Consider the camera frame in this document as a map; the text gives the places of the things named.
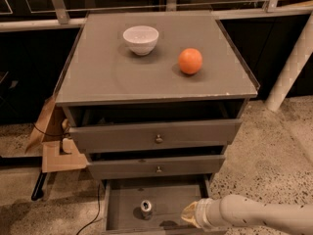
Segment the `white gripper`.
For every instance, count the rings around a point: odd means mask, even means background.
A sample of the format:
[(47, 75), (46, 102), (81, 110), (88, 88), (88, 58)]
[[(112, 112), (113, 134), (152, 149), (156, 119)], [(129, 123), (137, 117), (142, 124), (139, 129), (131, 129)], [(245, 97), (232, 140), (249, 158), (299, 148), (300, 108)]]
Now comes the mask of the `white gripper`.
[(220, 200), (210, 198), (190, 203), (182, 210), (181, 218), (202, 229), (215, 229), (225, 225), (220, 211)]

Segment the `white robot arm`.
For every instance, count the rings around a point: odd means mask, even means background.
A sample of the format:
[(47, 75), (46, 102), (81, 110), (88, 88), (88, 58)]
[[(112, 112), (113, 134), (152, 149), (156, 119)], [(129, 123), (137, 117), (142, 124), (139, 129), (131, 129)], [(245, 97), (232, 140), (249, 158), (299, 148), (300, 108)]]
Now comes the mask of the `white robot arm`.
[(313, 205), (263, 204), (240, 195), (200, 199), (181, 218), (205, 232), (215, 228), (265, 226), (290, 235), (313, 235)]

